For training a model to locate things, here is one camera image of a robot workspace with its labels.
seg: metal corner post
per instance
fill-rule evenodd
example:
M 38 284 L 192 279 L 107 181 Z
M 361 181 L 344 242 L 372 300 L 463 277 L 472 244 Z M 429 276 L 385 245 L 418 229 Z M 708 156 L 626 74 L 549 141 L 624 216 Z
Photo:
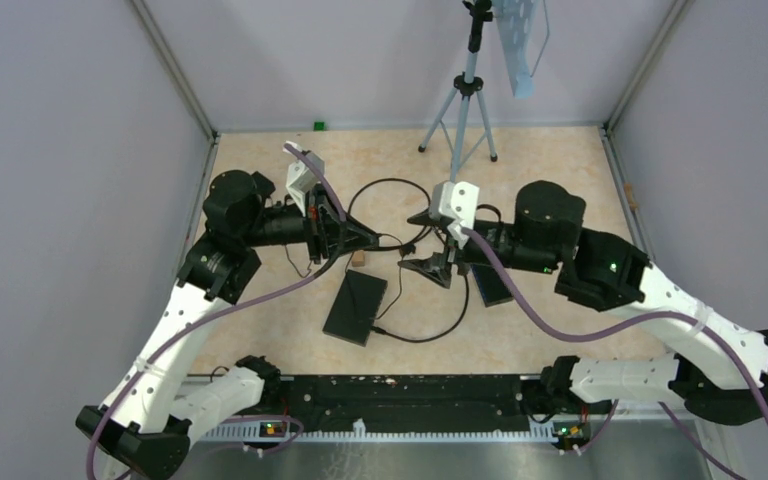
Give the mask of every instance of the metal corner post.
M 158 60 L 160 60 L 163 69 L 166 70 L 166 73 L 169 75 L 169 79 L 175 86 L 175 90 L 178 91 L 187 110 L 190 111 L 190 114 L 199 124 L 199 128 L 201 128 L 204 135 L 211 141 L 215 140 L 217 136 L 216 129 L 213 128 L 210 120 L 207 118 L 204 108 L 202 108 L 201 103 L 199 103 L 195 91 L 187 80 L 187 77 L 184 75 L 184 71 L 181 69 L 178 61 L 175 59 L 175 54 L 169 47 L 169 43 L 163 36 L 163 32 L 160 30 L 157 22 L 155 22 L 154 16 L 151 14 L 145 0 L 126 1 L 131 6 L 143 31 L 145 31 L 149 42 L 157 54 Z
M 649 44 L 649 48 L 643 55 L 643 59 L 640 61 L 640 65 L 638 65 L 637 69 L 635 70 L 634 76 L 623 90 L 622 96 L 620 96 L 620 100 L 617 102 L 616 106 L 611 112 L 611 116 L 608 118 L 608 121 L 605 122 L 605 130 L 607 131 L 609 137 L 613 137 L 613 133 L 622 120 L 628 105 L 631 103 L 631 100 L 646 82 L 646 79 L 649 77 L 649 73 L 652 71 L 655 65 L 658 64 L 658 60 L 661 58 L 661 55 L 664 52 L 664 48 L 666 47 L 670 38 L 672 38 L 673 34 L 675 33 L 676 27 L 684 18 L 685 14 L 687 14 L 687 10 L 693 5 L 693 3 L 694 0 L 673 1 L 669 12 L 667 12 L 666 18 L 664 18 L 660 28 L 658 28 L 658 32 L 652 39 L 652 43 Z
M 646 234 L 646 229 L 640 218 L 640 213 L 639 211 L 633 210 L 629 203 L 628 195 L 625 191 L 625 185 L 628 183 L 625 167 L 622 160 L 619 158 L 617 149 L 614 147 L 613 136 L 607 133 L 606 127 L 599 128 L 599 136 L 602 139 L 602 147 L 605 149 L 605 156 L 608 159 L 608 166 L 611 169 L 611 177 L 613 177 L 614 185 L 617 188 L 617 195 L 619 196 L 620 205 L 623 209 L 623 215 L 628 223 L 628 230 L 631 233 L 631 241 L 654 259 L 655 252 L 652 248 L 652 242 Z
M 210 174 L 213 172 L 213 165 L 216 162 L 216 154 L 219 152 L 219 140 L 222 138 L 220 134 L 217 134 L 210 141 L 210 148 L 207 150 L 207 159 L 204 164 L 204 169 L 201 173 L 201 179 L 199 180 L 199 189 L 196 194 L 195 201 L 193 203 L 193 209 L 190 212 L 190 222 L 187 227 L 187 235 L 184 239 L 184 245 L 181 249 L 181 254 L 178 256 L 177 266 L 184 263 L 184 258 L 187 256 L 187 251 L 193 246 L 196 241 L 196 233 L 198 232 L 199 220 L 201 219 L 201 204 L 204 198 L 207 196 L 207 187 L 210 184 Z

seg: beige marble floor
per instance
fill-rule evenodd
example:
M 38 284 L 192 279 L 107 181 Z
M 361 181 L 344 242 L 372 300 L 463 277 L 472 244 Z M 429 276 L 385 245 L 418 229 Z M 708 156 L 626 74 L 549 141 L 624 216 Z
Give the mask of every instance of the beige marble floor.
M 423 133 L 382 130 L 223 135 L 213 174 L 232 169 L 260 171 L 275 182 L 276 198 L 283 196 L 292 158 L 282 153 L 281 146 L 291 139 L 325 160 L 326 175 L 346 206 L 361 186 L 382 177 L 408 178 L 430 191 L 434 184 L 448 179 L 449 150 L 438 132 L 428 150 L 418 153 L 416 146 Z M 467 144 L 480 134 L 480 130 L 469 130 Z M 486 146 L 481 146 L 458 178 L 481 187 L 480 201 L 498 206 L 506 221 L 512 220 L 519 188 L 545 179 L 587 201 L 586 226 L 629 238 L 595 127 L 497 128 L 494 137 L 499 162 L 490 163 Z M 411 187 L 384 184 L 359 197 L 353 216 L 376 231 L 407 240 L 417 227 L 404 219 L 425 206 L 422 194 Z M 428 237 L 419 245 L 418 254 L 425 257 L 438 247 L 438 241 Z M 301 266 L 307 264 L 304 246 L 292 246 L 290 252 Z M 262 248 L 258 253 L 263 266 L 243 298 L 254 298 L 298 280 L 282 248 Z M 360 269 L 390 282 L 385 304 L 397 292 L 397 260 L 395 252 L 368 254 L 367 266 Z M 585 333 L 617 322 L 555 295 L 554 276 L 513 272 L 513 277 L 537 311 L 561 330 Z M 464 374 L 539 372 L 559 355 L 639 358 L 664 351 L 660 342 L 639 329 L 590 344 L 556 341 L 537 330 L 513 302 L 484 308 L 474 283 L 467 316 L 447 337 L 413 345 L 373 333 L 367 346 L 359 347 L 321 331 L 342 278 L 343 269 L 335 267 L 280 300 L 219 320 L 193 373 L 231 365 L 249 354 L 266 355 L 283 372 L 296 374 Z M 377 324 L 419 338 L 445 330 L 455 321 L 463 305 L 463 282 L 455 279 L 451 290 L 445 290 L 410 272 L 404 273 L 403 282 L 402 298 Z

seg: black cable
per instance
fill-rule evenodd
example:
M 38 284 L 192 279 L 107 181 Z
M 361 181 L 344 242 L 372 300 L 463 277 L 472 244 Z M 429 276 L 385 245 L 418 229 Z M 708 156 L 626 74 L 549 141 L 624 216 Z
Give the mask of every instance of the black cable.
M 499 223 L 502 223 L 502 212 L 499 211 L 498 208 L 494 207 L 493 205 L 482 203 L 481 205 L 475 207 L 476 210 L 490 210 L 491 212 L 496 214 L 496 218 L 499 220 Z
M 352 252 L 351 255 L 349 255 L 349 258 L 346 259 L 346 268 L 343 269 L 343 273 L 346 273 L 349 271 L 349 265 L 352 264 L 352 257 L 355 256 L 355 252 Z
M 213 383 L 213 376 L 216 375 L 216 372 L 220 369 L 224 368 L 225 373 L 228 373 L 231 371 L 230 368 L 226 367 L 225 365 L 219 365 L 218 367 L 214 368 L 212 372 L 210 372 L 210 383 Z
M 305 273 L 302 273 L 301 270 L 299 270 L 299 267 L 296 266 L 296 263 L 293 261 L 292 258 L 290 258 L 290 249 L 287 248 L 287 244 L 284 244 L 284 253 L 287 255 L 287 261 L 290 262 L 290 265 L 293 266 L 293 270 L 296 271 L 296 274 L 299 276 L 299 278 L 307 278 L 308 275 L 310 275 L 310 266 L 313 265 L 313 260 L 307 262 L 307 271 Z
M 274 202 L 272 201 L 272 197 L 264 197 L 263 204 L 261 205 L 261 210 L 257 214 L 257 218 L 258 219 L 263 216 L 263 210 L 266 209 L 266 202 L 267 202 L 267 200 L 269 201 L 269 207 L 270 208 L 274 205 Z M 296 265 L 296 262 L 294 262 L 293 259 L 290 258 L 290 249 L 287 247 L 286 243 L 284 244 L 284 254 L 287 256 L 287 261 L 290 262 L 290 265 L 292 265 L 293 270 L 296 271 L 296 275 L 298 275 L 299 278 L 307 278 L 308 275 L 310 275 L 310 273 L 311 273 L 310 267 L 311 267 L 311 265 L 313 265 L 313 260 L 311 260 L 311 261 L 309 261 L 307 263 L 307 267 L 305 268 L 305 270 L 307 270 L 307 271 L 305 273 L 302 273 L 302 271 L 299 270 L 299 267 Z
M 443 237 L 442 233 L 440 233 L 441 230 L 436 227 L 432 228 L 432 230 L 434 230 L 434 235 L 437 237 L 437 240 L 440 240 L 440 243 L 442 243 L 443 245 L 446 245 L 446 238 Z
M 375 325 L 372 326 L 372 331 L 375 333 L 380 333 L 382 335 L 386 335 L 390 338 L 395 338 L 396 340 L 401 340 L 403 342 L 407 343 L 428 343 L 433 342 L 434 340 L 439 340 L 440 338 L 445 337 L 446 335 L 452 333 L 456 328 L 458 328 L 458 325 L 461 324 L 464 317 L 466 316 L 466 310 L 469 307 L 469 279 L 466 275 L 464 275 L 464 289 L 465 289 L 465 295 L 464 295 L 464 308 L 461 310 L 461 314 L 458 317 L 457 321 L 455 321 L 454 325 L 446 329 L 445 331 L 438 333 L 437 335 L 434 335 L 433 337 L 428 338 L 406 338 L 402 337 L 400 335 L 396 335 L 394 333 L 390 333 L 387 330 L 384 330 L 381 327 L 376 327 Z
M 322 275 L 325 275 L 325 272 L 331 270 L 331 267 L 337 263 L 337 259 L 343 253 L 343 248 L 346 246 L 346 233 L 348 232 L 348 228 L 346 227 L 347 224 L 348 220 L 345 222 L 340 222 L 340 232 L 337 235 L 337 247 L 334 248 L 334 253 L 328 257 L 328 260 L 325 261 L 322 267 L 313 272 L 314 278 L 319 278 Z
M 502 237 L 502 227 L 505 225 L 504 222 L 502 222 L 502 212 L 499 211 L 498 208 L 494 207 L 493 205 L 482 203 L 481 205 L 478 205 L 475 207 L 476 210 L 489 210 L 496 214 L 496 240 L 495 243 L 498 245 L 499 240 Z
M 395 237 L 393 235 L 390 235 L 389 233 L 382 233 L 379 236 L 381 236 L 381 237 L 390 237 L 390 238 L 394 239 L 395 241 L 399 242 L 399 247 L 404 247 L 405 246 L 405 244 L 402 243 L 401 240 L 399 240 L 397 237 Z M 404 251 L 404 250 L 400 250 L 399 251 L 399 255 L 402 257 L 402 260 L 404 260 L 404 258 L 407 256 L 407 252 Z M 381 312 L 381 314 L 379 314 L 377 317 L 375 317 L 375 320 L 381 320 L 381 317 L 383 317 L 384 315 L 387 314 L 387 312 L 390 310 L 390 307 L 392 307 L 393 304 L 395 304 L 399 300 L 399 298 L 402 297 L 402 270 L 404 270 L 404 269 L 402 268 L 401 265 L 399 265 L 399 293 L 397 293 L 396 294 L 396 298 L 394 298 L 390 302 L 390 304 L 387 305 L 386 308 L 384 308 L 384 311 Z
M 352 197 L 352 200 L 349 202 L 349 208 L 346 209 L 346 214 L 351 215 L 352 214 L 352 207 L 355 205 L 355 200 L 360 196 L 361 193 L 366 191 L 369 187 L 372 187 L 374 185 L 378 185 L 379 183 L 385 183 L 385 182 L 396 182 L 396 183 L 404 183 L 405 185 L 410 185 L 412 187 L 416 187 L 419 191 L 422 192 L 423 195 L 425 195 L 425 199 L 428 200 L 428 206 L 431 207 L 431 196 L 428 194 L 428 191 L 422 188 L 418 183 L 412 182 L 410 180 L 406 180 L 404 178 L 397 178 L 397 177 L 387 177 L 387 178 L 379 178 L 378 180 L 372 181 L 364 185 L 360 188 L 360 190 L 355 193 L 355 195 Z M 402 248 L 405 245 L 415 245 L 419 243 L 422 239 L 428 236 L 429 233 L 431 233 L 433 229 L 431 227 L 422 227 L 422 229 L 419 231 L 419 233 L 413 237 L 412 239 L 408 240 L 407 243 L 402 245 L 388 245 L 385 247 L 376 247 L 371 248 L 368 251 L 370 252 L 392 252 L 395 250 L 398 250 L 399 248 Z
M 520 408 L 522 409 L 522 413 L 524 413 L 526 417 L 528 417 L 532 422 L 538 423 L 540 425 L 549 423 L 550 420 L 555 418 L 555 413 L 556 412 L 552 412 L 552 413 L 543 415 L 543 418 L 541 418 L 540 420 L 537 420 L 536 418 L 534 418 L 534 414 L 531 413 L 531 411 L 529 411 L 529 409 L 526 406 L 525 402 L 520 402 Z
M 544 416 L 543 416 L 543 418 L 541 418 L 540 420 L 537 420 L 536 418 L 534 418 L 534 415 L 532 415 L 532 414 L 530 414 L 530 413 L 529 413 L 529 414 L 528 414 L 528 418 L 529 418 L 529 419 L 530 419 L 532 422 L 534 422 L 534 423 L 539 423 L 540 425 L 543 425 L 543 424 L 545 424 L 545 423 L 549 423 L 549 420 L 551 420 L 551 419 L 555 418 L 555 414 L 554 414 L 554 413 L 550 413 L 550 414 L 548 414 L 548 415 L 544 415 Z

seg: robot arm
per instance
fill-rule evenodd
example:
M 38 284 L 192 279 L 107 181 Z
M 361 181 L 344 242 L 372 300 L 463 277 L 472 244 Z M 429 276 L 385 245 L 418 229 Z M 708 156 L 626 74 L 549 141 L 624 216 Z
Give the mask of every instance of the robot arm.
M 321 168 L 322 161 L 313 153 L 305 156 Z M 238 302 L 261 264 L 255 247 L 306 243 L 311 261 L 320 263 L 337 253 L 378 245 L 375 232 L 349 218 L 343 247 L 337 252 L 341 228 L 337 212 L 323 187 L 310 177 L 304 164 L 292 164 L 290 195 L 283 204 L 270 207 L 266 199 L 275 187 L 257 172 L 225 172 L 211 183 L 203 205 L 206 232 L 187 253 L 157 327 L 119 385 L 101 405 L 84 407 L 76 420 L 78 428 L 92 437 L 114 399 L 142 372 L 101 432 L 100 447 L 118 461 L 110 462 L 114 467 L 106 472 L 109 478 L 127 468 L 152 479 L 169 478 L 202 435 L 260 402 L 264 387 L 279 381 L 277 369 L 246 357 L 221 378 L 176 399 L 213 323 L 148 361 L 174 335 Z
M 674 352 L 644 361 L 560 357 L 542 375 L 555 395 L 586 403 L 623 399 L 681 405 L 707 420 L 740 425 L 760 411 L 731 358 L 701 330 L 707 327 L 737 352 L 768 403 L 768 330 L 742 328 L 691 296 L 626 240 L 582 227 L 585 202 L 557 184 L 538 181 L 516 197 L 512 224 L 475 219 L 478 188 L 446 182 L 434 189 L 428 212 L 408 221 L 445 228 L 445 251 L 402 265 L 448 287 L 451 266 L 487 264 L 463 229 L 481 235 L 505 268 L 549 274 L 560 269 L 555 292 L 571 302 L 621 319 L 673 311 L 695 318 L 640 324 Z

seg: gray wall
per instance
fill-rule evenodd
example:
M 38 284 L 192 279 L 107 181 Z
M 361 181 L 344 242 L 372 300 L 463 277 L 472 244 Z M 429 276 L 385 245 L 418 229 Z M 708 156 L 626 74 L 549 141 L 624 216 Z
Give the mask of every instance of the gray wall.
M 426 124 L 466 63 L 460 0 L 148 3 L 219 130 Z M 548 3 L 552 38 L 530 99 L 512 98 L 496 25 L 485 27 L 478 75 L 494 124 L 604 121 L 672 1 Z
M 0 480 L 82 477 L 75 416 L 163 309 L 206 145 L 126 2 L 0 2 Z
M 768 327 L 768 2 L 696 2 L 617 138 L 659 264 Z M 765 430 L 737 429 L 751 478 L 768 478 Z

